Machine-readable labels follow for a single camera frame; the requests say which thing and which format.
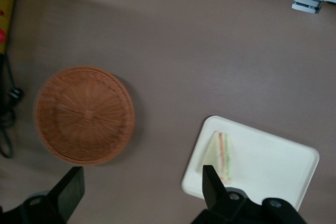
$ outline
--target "bread slice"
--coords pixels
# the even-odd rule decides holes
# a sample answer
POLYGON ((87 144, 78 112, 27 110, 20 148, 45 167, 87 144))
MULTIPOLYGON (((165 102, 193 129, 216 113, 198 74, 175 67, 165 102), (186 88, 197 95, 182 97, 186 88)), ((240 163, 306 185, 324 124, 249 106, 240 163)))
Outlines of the bread slice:
POLYGON ((205 151, 199 170, 203 165, 212 165, 224 183, 231 182, 230 172, 230 142, 228 135, 215 131, 205 151))

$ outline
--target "red switch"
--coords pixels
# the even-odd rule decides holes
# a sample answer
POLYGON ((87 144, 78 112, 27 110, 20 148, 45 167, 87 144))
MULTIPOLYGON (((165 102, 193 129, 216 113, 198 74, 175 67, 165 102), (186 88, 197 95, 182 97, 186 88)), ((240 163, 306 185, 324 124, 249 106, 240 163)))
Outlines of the red switch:
POLYGON ((0 43, 3 43, 5 40, 6 40, 6 34, 2 29, 0 29, 0 43))

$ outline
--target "power strip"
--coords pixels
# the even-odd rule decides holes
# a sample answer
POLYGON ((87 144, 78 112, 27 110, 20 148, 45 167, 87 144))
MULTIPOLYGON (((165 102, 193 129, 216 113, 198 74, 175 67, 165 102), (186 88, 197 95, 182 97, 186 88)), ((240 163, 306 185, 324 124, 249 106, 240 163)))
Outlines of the power strip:
POLYGON ((0 0, 0 55, 6 54, 15 0, 0 0))

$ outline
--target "black cable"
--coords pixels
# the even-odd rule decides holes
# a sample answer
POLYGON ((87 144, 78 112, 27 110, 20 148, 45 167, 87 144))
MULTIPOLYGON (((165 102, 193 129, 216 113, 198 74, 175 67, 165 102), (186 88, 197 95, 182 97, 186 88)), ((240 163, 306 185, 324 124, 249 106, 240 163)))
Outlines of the black cable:
POLYGON ((1 134, 3 136, 3 139, 5 140, 5 143, 7 145, 8 151, 5 152, 5 150, 3 150, 2 148, 2 143, 1 143, 1 139, 2 137, 0 137, 0 153, 1 155, 3 155, 5 158, 13 158, 14 153, 13 153, 13 145, 11 140, 9 139, 9 136, 6 132, 6 130, 4 128, 0 128, 1 134))
MULTIPOLYGON (((9 76, 10 81, 10 91, 8 92, 9 101, 7 103, 4 102, 3 97, 1 97, 0 101, 0 154, 5 158, 12 158, 14 155, 13 144, 10 141, 10 138, 7 134, 6 129, 13 126, 16 121, 16 115, 13 107, 21 100, 23 97, 23 91, 15 87, 14 77, 11 70, 11 65, 9 64, 8 55, 3 55, 4 62, 6 65, 6 69, 9 76)), ((0 64, 0 77, 3 80, 3 65, 0 64)), ((3 83, 0 83, 0 89, 4 89, 3 83)))

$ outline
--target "white tray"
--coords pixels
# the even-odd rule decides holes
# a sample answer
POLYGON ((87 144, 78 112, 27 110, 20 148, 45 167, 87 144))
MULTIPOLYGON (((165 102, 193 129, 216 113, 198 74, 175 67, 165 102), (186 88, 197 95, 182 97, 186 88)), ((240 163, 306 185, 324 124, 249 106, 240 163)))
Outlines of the white tray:
POLYGON ((314 149, 269 133, 221 118, 205 120, 185 172, 182 189, 203 197, 198 167, 214 131, 227 133, 231 142, 231 184, 255 203, 281 198, 299 209, 319 161, 314 149))

